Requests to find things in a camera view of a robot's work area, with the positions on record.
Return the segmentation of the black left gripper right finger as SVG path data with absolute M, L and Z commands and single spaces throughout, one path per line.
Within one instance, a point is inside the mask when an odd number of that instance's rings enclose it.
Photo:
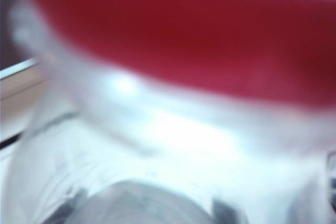
M 213 200 L 213 219 L 216 224 L 248 223 L 244 213 L 220 200 Z

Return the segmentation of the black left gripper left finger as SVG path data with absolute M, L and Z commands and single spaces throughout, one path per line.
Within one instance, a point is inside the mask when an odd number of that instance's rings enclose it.
M 49 223 L 65 223 L 70 215 L 87 199 L 88 191 L 84 188 L 70 199 L 60 205 L 55 212 L 49 217 Z

